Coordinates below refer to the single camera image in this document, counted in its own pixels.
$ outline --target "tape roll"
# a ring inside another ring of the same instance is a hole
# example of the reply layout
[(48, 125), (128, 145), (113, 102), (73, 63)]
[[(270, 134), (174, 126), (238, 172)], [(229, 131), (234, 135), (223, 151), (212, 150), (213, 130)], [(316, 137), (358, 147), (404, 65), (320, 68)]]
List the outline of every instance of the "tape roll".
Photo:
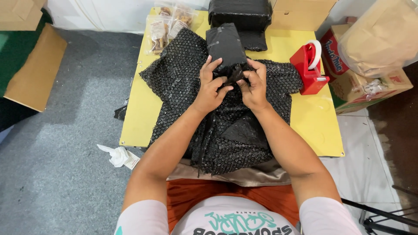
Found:
[(317, 66), (319, 60), (321, 59), (322, 47), (318, 40), (309, 40), (306, 45), (309, 43), (312, 43), (315, 46), (315, 57), (313, 58), (311, 65), (308, 67), (308, 70), (311, 70)]

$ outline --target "white tile floor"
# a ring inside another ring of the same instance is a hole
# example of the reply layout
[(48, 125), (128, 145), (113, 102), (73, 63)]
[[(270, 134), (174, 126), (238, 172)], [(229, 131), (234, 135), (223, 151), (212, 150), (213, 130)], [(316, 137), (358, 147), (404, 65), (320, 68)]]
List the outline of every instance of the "white tile floor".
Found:
[[(337, 119), (346, 156), (321, 160), (334, 178), (341, 197), (387, 212), (401, 209), (399, 196), (392, 189), (393, 179), (367, 109), (339, 115)], [(346, 207), (358, 222), (360, 209)], [(393, 220), (381, 224), (408, 229), (406, 225)], [(359, 225), (359, 228), (366, 234), (362, 226)]]

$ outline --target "indomie box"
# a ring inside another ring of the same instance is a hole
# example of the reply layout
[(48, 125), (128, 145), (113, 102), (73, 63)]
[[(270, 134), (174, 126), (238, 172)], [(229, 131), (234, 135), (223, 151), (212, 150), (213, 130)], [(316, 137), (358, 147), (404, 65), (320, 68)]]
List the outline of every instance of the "indomie box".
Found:
[(337, 114), (358, 111), (413, 87), (402, 69), (378, 80), (350, 70), (337, 50), (338, 40), (348, 29), (349, 25), (331, 26), (320, 40), (322, 62), (330, 78), (329, 88)]

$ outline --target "white tissue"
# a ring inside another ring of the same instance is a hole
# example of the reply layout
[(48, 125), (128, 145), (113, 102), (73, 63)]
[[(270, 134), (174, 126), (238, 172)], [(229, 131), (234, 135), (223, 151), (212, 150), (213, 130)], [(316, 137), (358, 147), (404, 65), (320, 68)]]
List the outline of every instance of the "white tissue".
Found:
[(121, 167), (125, 162), (128, 160), (129, 156), (126, 152), (125, 147), (121, 146), (115, 149), (103, 146), (103, 145), (97, 145), (101, 150), (110, 153), (112, 156), (111, 159), (109, 159), (110, 163), (112, 163), (115, 167)]

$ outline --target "crumpled tissue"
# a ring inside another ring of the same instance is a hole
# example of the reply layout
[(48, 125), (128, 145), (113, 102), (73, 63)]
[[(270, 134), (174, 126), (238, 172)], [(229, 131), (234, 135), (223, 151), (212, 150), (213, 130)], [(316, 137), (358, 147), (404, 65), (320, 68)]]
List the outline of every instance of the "crumpled tissue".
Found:
[(109, 159), (115, 167), (127, 166), (129, 169), (133, 169), (139, 162), (140, 158), (130, 151), (126, 150), (125, 147), (121, 146), (118, 148), (109, 148), (103, 145), (97, 145), (101, 150), (108, 152), (112, 157)]

